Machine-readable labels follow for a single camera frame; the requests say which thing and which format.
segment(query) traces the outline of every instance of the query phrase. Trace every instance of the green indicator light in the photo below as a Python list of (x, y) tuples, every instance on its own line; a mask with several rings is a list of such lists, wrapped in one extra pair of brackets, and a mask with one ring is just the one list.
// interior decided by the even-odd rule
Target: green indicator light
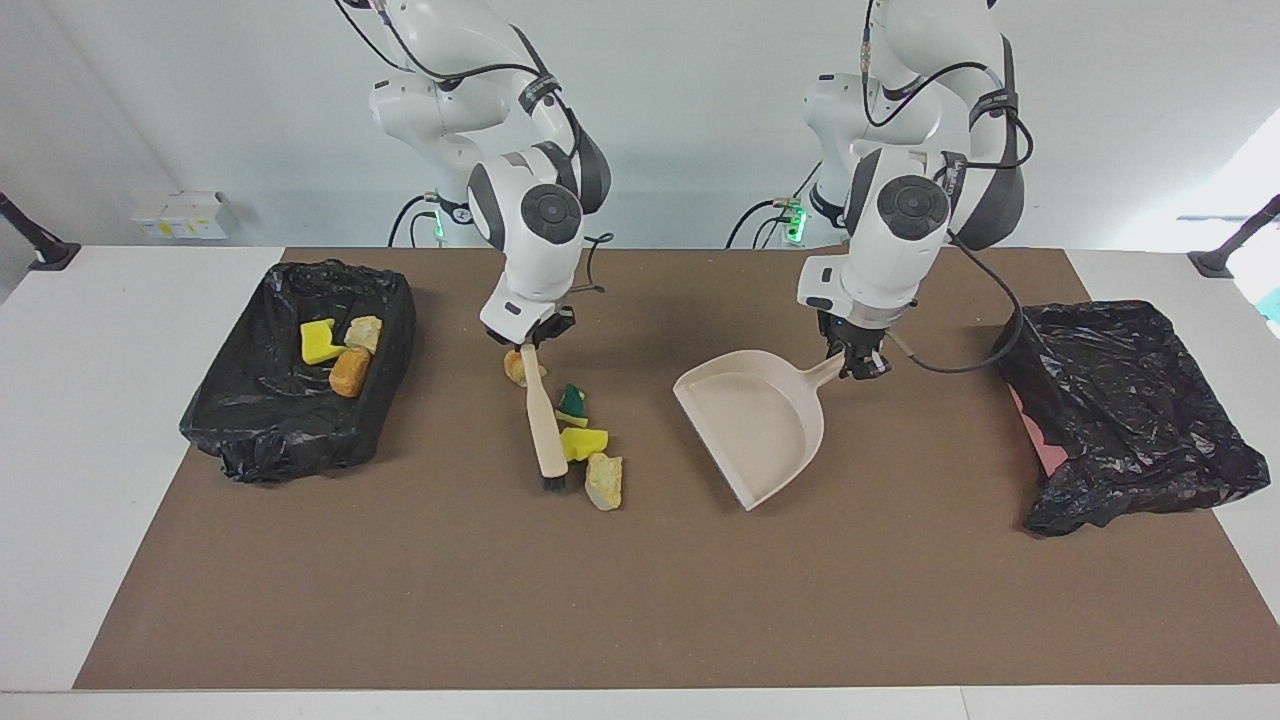
[(787, 242), (800, 245), (804, 237), (804, 224), (809, 219), (809, 213), (804, 208), (792, 209), (791, 220), (787, 225)]

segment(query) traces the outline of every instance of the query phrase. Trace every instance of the dustpan handle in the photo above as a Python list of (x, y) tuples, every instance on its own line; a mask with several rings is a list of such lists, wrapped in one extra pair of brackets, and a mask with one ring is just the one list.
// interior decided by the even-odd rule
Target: dustpan handle
[(804, 379), (813, 389), (829, 383), (845, 366), (845, 354), (837, 352), (804, 372)]

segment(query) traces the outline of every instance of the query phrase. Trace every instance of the black stand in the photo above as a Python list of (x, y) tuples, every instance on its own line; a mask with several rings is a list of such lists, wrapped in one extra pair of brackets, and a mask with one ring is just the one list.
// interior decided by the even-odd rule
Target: black stand
[(24, 215), (3, 192), (0, 192), (0, 215), (9, 220), (9, 224), (36, 249), (36, 260), (28, 265), (32, 270), (61, 270), (79, 252), (79, 243), (63, 242), (58, 236)]
[(1208, 252), (1188, 252), (1187, 256), (1192, 259), (1192, 265), (1196, 265), (1196, 269), (1206, 278), (1231, 278), (1234, 275), (1226, 269), (1226, 259), (1267, 223), (1275, 220), (1276, 215), (1280, 215), (1280, 195), (1272, 197), (1271, 202), (1267, 202), (1267, 206), (1260, 210), (1258, 214), (1244, 220), (1240, 229), (1235, 231), (1235, 234), (1224, 242), (1222, 247), (1210, 250)]

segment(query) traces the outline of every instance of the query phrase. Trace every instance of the wooden brush handle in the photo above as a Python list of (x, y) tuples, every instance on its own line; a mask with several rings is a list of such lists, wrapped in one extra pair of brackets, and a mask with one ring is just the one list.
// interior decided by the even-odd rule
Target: wooden brush handle
[(544, 478), (562, 478), (568, 474), (568, 461), (561, 447), (552, 400), (543, 388), (538, 351), (531, 343), (520, 346), (520, 360), (525, 364), (525, 383), (529, 386), (525, 409), (529, 413), (529, 430), (534, 436), (534, 451), (538, 452), (538, 469)]

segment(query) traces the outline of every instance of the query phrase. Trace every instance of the white wall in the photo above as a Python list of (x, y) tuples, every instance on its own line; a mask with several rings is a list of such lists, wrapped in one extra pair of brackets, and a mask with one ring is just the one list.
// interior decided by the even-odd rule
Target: white wall
[[(819, 72), (856, 72), (864, 6), (492, 4), (538, 44), (613, 165), (593, 228), (650, 246), (716, 246), (746, 205), (794, 190), (818, 156), (800, 97)], [(41, 6), (60, 41), (20, 29)], [(1280, 108), (1265, 79), (1280, 67), (1274, 3), (996, 13), (1038, 146), (1015, 243), (1158, 247), (1135, 228), (1176, 215)], [(129, 241), (128, 192), (174, 184), (225, 192), (238, 242), (378, 243), (422, 182), (370, 120), (383, 65), (328, 0), (10, 0), (0, 67), (0, 183), (88, 242)]]

